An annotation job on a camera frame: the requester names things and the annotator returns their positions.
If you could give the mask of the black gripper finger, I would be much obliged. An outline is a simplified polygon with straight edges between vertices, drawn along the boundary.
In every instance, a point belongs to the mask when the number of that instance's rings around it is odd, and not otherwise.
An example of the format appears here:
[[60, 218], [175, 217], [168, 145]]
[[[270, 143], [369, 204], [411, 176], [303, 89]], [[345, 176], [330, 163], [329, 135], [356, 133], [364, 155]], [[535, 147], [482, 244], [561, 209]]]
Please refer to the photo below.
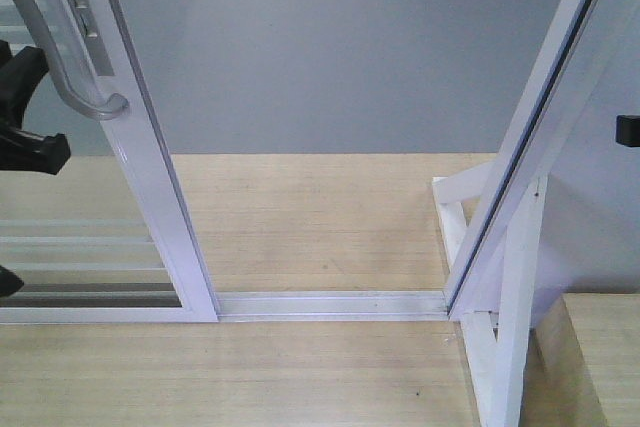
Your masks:
[[640, 146], [639, 115], [618, 115], [616, 117], [615, 141], [626, 147]]

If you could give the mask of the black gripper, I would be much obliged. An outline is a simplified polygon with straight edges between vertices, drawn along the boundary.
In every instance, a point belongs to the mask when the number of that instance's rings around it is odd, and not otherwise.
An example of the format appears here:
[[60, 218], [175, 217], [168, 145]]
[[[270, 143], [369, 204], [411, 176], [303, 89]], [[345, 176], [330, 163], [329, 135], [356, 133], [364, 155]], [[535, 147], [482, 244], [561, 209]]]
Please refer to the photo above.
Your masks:
[[1, 170], [57, 175], [71, 157], [64, 134], [40, 136], [13, 127], [23, 125], [27, 105], [49, 72], [42, 49], [26, 46], [16, 55], [1, 40]]

